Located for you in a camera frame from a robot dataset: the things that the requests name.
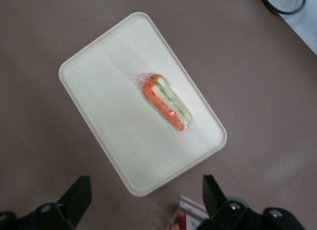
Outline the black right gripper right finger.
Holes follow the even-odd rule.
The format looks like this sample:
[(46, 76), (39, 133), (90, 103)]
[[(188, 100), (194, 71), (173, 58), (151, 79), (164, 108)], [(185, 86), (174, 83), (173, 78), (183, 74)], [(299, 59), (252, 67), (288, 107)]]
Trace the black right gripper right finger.
[(203, 202), (208, 214), (199, 230), (242, 230), (247, 225), (247, 207), (228, 200), (212, 175), (203, 176)]

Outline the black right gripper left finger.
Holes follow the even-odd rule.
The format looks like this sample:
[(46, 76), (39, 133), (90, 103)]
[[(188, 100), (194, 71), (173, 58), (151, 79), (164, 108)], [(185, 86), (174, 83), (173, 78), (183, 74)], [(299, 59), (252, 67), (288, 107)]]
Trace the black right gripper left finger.
[(80, 176), (57, 201), (38, 207), (32, 214), (36, 230), (74, 230), (91, 203), (91, 179)]

